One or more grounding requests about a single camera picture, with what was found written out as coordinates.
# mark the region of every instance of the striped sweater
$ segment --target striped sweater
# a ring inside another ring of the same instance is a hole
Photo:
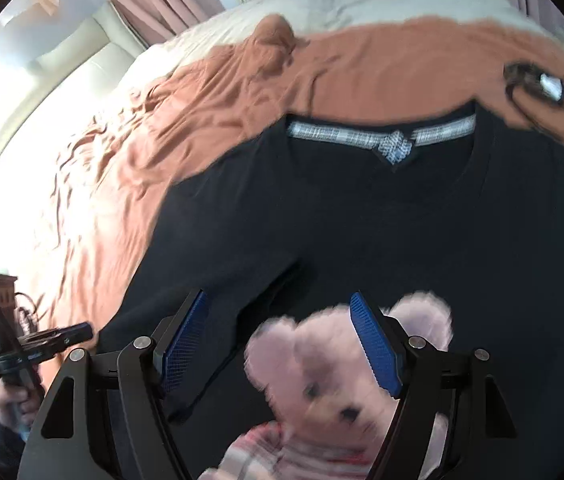
[[[371,466],[360,452],[307,444],[273,421],[238,437],[199,480],[364,480]]]

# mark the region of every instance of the white blanket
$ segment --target white blanket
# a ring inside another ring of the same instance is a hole
[[[202,59],[213,46],[243,41],[271,13],[284,16],[297,36],[370,23],[404,22],[427,15],[461,23],[490,19],[507,27],[548,35],[507,0],[253,0],[166,43],[153,45],[131,65],[118,90],[140,88],[156,77]]]

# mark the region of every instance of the teddy bear nose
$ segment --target teddy bear nose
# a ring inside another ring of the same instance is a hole
[[[349,406],[348,408],[344,408],[340,412],[340,418],[346,420],[347,422],[355,422],[359,414],[360,414],[360,410],[352,406]]]

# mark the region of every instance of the person's sleeve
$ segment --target person's sleeve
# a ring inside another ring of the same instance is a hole
[[[0,475],[4,480],[16,480],[23,452],[20,436],[0,424]]]

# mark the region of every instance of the teddy bear head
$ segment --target teddy bear head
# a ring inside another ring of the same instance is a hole
[[[435,296],[413,294],[386,314],[409,335],[447,349],[450,311]],[[319,311],[299,324],[288,317],[268,320],[251,336],[245,358],[249,380],[295,436],[376,456],[398,401],[377,384],[348,306]]]

